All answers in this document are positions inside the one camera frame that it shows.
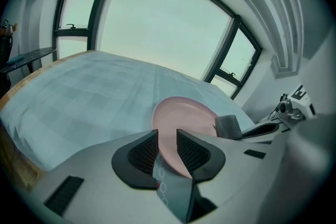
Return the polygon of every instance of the blue object on shelf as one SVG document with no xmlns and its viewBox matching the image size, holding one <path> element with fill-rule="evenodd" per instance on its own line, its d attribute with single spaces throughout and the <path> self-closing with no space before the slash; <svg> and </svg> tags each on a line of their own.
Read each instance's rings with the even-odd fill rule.
<svg viewBox="0 0 336 224">
<path fill-rule="evenodd" d="M 12 65 L 12 64 L 14 64 L 16 62 L 19 62 L 22 59 L 23 59 L 23 55 L 20 54 L 20 55 L 14 56 L 12 59 L 8 60 L 7 64 Z"/>
</svg>

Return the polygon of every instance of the wooden floor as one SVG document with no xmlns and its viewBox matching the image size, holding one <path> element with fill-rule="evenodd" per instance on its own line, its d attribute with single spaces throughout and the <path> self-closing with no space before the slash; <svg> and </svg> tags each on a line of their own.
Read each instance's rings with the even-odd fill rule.
<svg viewBox="0 0 336 224">
<path fill-rule="evenodd" d="M 16 148 L 3 125 L 0 126 L 0 163 L 9 181 L 26 191 L 30 191 L 46 173 Z"/>
</svg>

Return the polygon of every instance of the table leg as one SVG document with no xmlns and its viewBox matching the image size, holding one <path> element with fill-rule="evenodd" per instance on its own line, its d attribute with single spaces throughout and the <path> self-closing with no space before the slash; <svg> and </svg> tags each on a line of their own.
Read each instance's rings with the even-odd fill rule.
<svg viewBox="0 0 336 224">
<path fill-rule="evenodd" d="M 29 69 L 30 74 L 34 72 L 34 71 L 33 71 L 33 63 L 32 63 L 32 62 L 28 63 L 28 64 L 27 64 L 27 67 L 28 67 L 28 69 Z"/>
</svg>

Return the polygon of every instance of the table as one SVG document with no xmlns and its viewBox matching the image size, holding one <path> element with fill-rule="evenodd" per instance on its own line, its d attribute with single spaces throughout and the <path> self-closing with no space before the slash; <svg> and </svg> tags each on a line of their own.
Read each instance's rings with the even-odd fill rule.
<svg viewBox="0 0 336 224">
<path fill-rule="evenodd" d="M 11 65 L 7 64 L 0 70 L 0 73 L 6 74 L 25 65 L 27 65 L 29 72 L 33 73 L 33 62 L 55 51 L 56 49 L 51 47 L 30 51 L 24 54 L 23 59 L 21 59 L 20 61 L 13 63 Z"/>
</svg>

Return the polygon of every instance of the black rectangular slot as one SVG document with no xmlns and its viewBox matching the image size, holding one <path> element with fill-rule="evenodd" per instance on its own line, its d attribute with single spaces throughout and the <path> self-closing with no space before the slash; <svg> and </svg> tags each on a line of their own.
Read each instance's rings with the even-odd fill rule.
<svg viewBox="0 0 336 224">
<path fill-rule="evenodd" d="M 254 151 L 254 150 L 247 150 L 244 152 L 244 154 L 246 155 L 250 155 L 259 159 L 263 159 L 266 155 L 266 153 L 264 152 L 260 152 L 260 151 Z"/>
<path fill-rule="evenodd" d="M 62 216 L 83 181 L 83 178 L 68 176 L 50 198 L 47 199 L 44 205 L 54 213 Z"/>
</svg>

